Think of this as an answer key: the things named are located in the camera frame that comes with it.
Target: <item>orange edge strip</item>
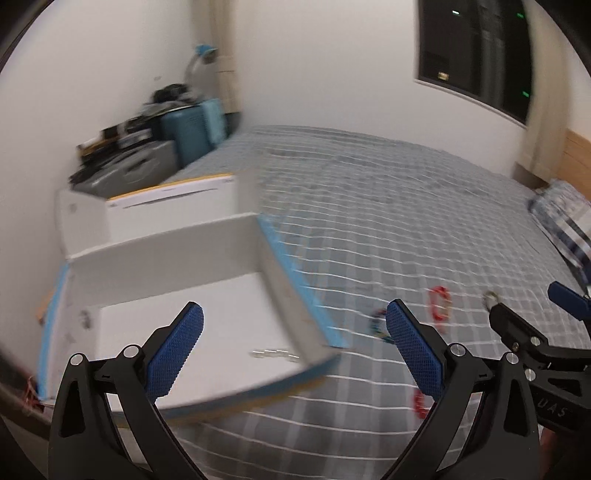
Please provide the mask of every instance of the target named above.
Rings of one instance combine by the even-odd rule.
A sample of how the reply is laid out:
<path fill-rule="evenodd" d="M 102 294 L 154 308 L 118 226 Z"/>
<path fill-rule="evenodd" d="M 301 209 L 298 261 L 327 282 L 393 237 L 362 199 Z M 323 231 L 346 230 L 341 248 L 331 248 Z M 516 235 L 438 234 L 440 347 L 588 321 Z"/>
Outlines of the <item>orange edge strip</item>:
<path fill-rule="evenodd" d="M 198 181 L 198 180 L 209 180 L 209 179 L 219 179 L 222 177 L 230 177 L 232 173 L 218 173 L 216 175 L 206 175 L 204 177 L 196 177 L 194 179 L 186 179 L 186 180 L 179 180 L 179 181 L 172 181 L 171 183 L 164 183 L 162 185 L 156 185 L 155 187 L 148 187 L 146 189 L 136 190 L 134 192 L 124 193 L 123 195 L 118 195 L 117 197 L 112 197 L 109 199 L 111 200 L 119 200 L 126 197 L 131 197 L 133 195 L 137 195 L 138 193 L 149 192 L 151 190 L 159 190 L 165 187 L 170 187 L 172 185 L 181 185 L 182 183 L 189 183 L 191 181 Z"/>

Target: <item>blue lamp head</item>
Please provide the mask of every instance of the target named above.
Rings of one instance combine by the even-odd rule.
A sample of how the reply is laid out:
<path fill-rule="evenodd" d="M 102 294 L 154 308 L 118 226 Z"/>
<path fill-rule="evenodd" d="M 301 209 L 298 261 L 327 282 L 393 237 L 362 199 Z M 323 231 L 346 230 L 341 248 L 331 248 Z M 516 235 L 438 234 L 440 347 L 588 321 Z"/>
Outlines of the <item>blue lamp head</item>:
<path fill-rule="evenodd" d="M 217 48 L 205 43 L 197 45 L 197 48 L 195 48 L 195 53 L 203 60 L 203 63 L 205 64 L 213 63 L 217 59 Z"/>

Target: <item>bed sheet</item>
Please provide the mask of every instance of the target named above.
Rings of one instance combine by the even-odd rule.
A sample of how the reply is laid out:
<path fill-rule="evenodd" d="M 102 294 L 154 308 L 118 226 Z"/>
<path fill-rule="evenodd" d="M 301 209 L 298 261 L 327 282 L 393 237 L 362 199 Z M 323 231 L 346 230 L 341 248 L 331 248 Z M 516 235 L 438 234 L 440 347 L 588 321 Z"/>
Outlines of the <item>bed sheet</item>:
<path fill-rule="evenodd" d="M 554 280 L 577 285 L 527 212 L 532 192 L 518 183 L 431 148 L 305 127 L 239 134 L 172 180 L 252 165 L 262 169 L 264 213 L 351 350 L 319 388 L 175 429 L 208 474 L 380 478 L 420 425 L 412 376 L 396 347 L 370 329 L 372 313 L 396 298 L 433 324 L 428 291 L 447 287 L 453 306 L 444 338 L 475 355 L 506 351 L 488 325 L 486 290 L 551 343 L 591 347 L 584 326 L 547 299 Z M 447 463 L 477 406 L 474 395 Z"/>

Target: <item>gray suitcase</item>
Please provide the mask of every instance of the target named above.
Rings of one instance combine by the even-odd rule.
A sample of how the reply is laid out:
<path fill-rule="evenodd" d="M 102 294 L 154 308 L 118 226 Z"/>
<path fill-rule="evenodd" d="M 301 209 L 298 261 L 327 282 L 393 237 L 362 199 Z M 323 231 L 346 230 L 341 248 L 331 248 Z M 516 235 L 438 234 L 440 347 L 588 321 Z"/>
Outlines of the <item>gray suitcase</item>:
<path fill-rule="evenodd" d="M 174 142 L 149 142 L 117 155 L 91 178 L 72 188 L 108 199 L 153 187 L 176 172 Z"/>

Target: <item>box flap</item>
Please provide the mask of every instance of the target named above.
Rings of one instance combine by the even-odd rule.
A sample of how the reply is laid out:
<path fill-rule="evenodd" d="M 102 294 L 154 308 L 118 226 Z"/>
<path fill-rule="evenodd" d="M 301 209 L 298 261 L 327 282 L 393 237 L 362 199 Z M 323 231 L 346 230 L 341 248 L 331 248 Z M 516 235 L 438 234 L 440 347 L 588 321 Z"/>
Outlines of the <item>box flap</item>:
<path fill-rule="evenodd" d="M 62 190 L 57 223 L 67 259 L 155 233 L 259 212 L 258 171 L 220 174 L 109 200 Z"/>

